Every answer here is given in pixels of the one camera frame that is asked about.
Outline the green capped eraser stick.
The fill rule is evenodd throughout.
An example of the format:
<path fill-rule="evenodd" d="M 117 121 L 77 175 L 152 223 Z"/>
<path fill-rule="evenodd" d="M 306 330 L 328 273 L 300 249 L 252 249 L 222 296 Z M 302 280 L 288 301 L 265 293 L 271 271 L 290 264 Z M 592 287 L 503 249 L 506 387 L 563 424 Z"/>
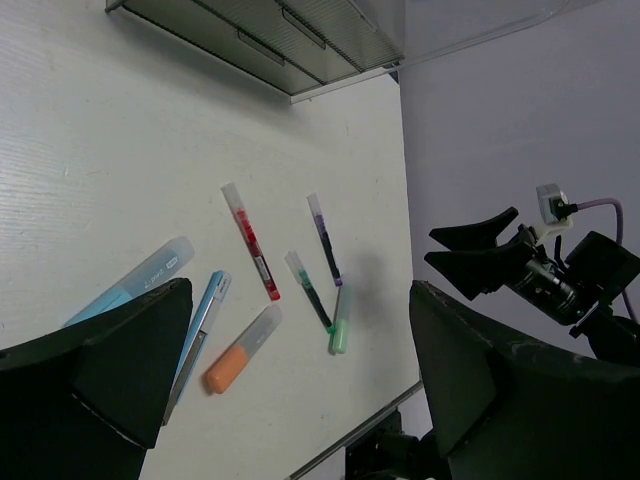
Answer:
<path fill-rule="evenodd" d="M 347 350 L 352 298 L 352 287 L 344 280 L 338 291 L 329 342 L 329 351 L 334 355 L 344 354 Z"/>

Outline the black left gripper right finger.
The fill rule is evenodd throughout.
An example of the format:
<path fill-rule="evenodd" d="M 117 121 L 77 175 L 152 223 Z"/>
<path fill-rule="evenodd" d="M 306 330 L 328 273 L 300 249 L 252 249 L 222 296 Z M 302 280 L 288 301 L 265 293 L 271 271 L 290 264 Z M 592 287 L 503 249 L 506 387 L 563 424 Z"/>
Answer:
<path fill-rule="evenodd" d="M 547 344 L 425 281 L 409 317 L 437 446 L 456 479 L 635 479 L 639 371 Z"/>

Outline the orange capped eraser stick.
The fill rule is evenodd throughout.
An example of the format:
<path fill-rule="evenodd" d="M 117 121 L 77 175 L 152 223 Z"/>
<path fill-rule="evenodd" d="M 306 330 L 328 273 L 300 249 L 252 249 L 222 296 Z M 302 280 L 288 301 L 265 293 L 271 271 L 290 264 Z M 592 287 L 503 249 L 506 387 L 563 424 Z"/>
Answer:
<path fill-rule="evenodd" d="M 224 393 L 282 321 L 278 305 L 266 307 L 220 355 L 205 374 L 207 389 Z"/>

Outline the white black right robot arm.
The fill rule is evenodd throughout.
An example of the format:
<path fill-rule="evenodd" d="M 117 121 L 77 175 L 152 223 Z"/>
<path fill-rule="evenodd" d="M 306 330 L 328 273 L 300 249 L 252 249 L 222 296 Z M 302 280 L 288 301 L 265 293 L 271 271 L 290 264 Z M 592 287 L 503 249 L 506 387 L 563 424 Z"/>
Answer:
<path fill-rule="evenodd" d="M 638 276 L 638 257 L 595 231 L 566 258 L 549 256 L 531 226 L 519 225 L 507 243 L 498 244 L 517 216 L 510 207 L 484 222 L 435 228 L 430 236 L 443 248 L 424 259 L 468 300 L 507 287 L 572 337 L 586 336 L 597 359 L 638 365 L 639 324 L 612 309 Z"/>

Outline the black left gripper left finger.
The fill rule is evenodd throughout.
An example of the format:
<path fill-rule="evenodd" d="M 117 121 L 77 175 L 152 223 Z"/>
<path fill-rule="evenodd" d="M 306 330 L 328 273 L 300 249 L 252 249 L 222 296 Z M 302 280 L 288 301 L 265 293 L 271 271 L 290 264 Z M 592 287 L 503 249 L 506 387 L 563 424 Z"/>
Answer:
<path fill-rule="evenodd" d="M 175 278 L 1 352 L 4 479 L 136 479 L 153 449 L 193 309 Z"/>

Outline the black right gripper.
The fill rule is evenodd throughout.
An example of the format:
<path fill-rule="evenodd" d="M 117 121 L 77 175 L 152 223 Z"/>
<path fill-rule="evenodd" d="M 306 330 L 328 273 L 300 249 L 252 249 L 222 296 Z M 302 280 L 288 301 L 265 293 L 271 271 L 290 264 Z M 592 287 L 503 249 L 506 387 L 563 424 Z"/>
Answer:
<path fill-rule="evenodd" d="M 524 225 L 498 245 L 498 236 L 518 215 L 509 207 L 483 222 L 434 228 L 429 236 L 449 250 L 429 252 L 424 260 L 468 300 L 507 286 L 560 325 L 574 325 L 598 306 L 611 306 L 635 279 L 635 255 L 595 231 L 565 262 L 549 257 Z"/>

